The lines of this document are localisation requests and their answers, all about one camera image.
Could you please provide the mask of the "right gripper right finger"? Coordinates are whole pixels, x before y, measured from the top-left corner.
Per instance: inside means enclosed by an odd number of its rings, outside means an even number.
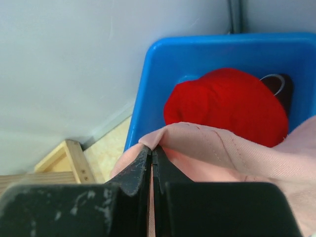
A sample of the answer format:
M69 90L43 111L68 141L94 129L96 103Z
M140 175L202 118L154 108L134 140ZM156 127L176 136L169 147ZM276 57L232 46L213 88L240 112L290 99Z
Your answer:
M194 182L156 147L153 157L158 237L299 237L281 190L264 182Z

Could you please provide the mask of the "wooden clothes rack with tray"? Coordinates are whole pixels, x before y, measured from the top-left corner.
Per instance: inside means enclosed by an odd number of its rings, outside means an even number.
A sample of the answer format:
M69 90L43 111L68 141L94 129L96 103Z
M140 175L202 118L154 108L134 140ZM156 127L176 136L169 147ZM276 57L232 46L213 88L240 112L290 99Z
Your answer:
M92 184L93 171L82 150L74 140L64 140L27 174L2 175L0 193L14 184Z

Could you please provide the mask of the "blue plastic bin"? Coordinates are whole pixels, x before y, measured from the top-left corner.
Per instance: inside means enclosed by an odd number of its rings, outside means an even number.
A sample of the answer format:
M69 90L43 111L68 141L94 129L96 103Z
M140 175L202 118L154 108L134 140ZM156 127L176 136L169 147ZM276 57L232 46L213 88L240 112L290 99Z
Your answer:
M258 33L164 38L147 51L125 148L165 125L162 111L174 86L219 68L258 78L284 73L294 82L290 130L316 113L316 36Z

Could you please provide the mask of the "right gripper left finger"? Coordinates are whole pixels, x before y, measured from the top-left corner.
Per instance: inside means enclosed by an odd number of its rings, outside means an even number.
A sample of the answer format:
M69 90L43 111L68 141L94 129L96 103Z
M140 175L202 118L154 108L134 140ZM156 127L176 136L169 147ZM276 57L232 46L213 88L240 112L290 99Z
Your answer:
M0 199L3 237L146 237L152 152L104 184L16 185Z

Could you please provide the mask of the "pink hat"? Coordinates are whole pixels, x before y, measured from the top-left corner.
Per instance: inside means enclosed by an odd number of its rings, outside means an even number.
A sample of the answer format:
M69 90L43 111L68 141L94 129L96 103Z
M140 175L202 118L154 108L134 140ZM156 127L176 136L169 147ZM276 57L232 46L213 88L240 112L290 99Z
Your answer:
M143 136L116 162L111 175L141 149L162 146L170 161L196 182L270 182L285 194L301 233L316 234L316 119L309 118L279 145L268 148L230 131L174 123Z

